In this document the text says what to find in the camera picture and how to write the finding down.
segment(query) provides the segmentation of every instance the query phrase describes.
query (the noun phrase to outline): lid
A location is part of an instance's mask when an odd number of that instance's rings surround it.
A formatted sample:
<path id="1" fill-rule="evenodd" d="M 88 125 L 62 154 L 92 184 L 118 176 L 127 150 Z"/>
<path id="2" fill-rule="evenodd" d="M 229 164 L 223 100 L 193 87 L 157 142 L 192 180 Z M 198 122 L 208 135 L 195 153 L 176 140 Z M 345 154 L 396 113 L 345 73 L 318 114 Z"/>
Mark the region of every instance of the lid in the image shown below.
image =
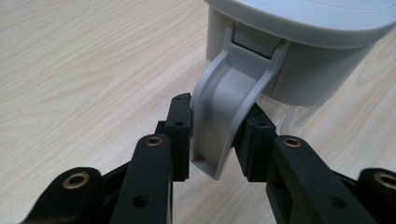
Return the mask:
<path id="1" fill-rule="evenodd" d="M 356 48 L 396 22 L 396 0 L 205 0 L 215 10 L 271 35 L 325 48 Z"/>

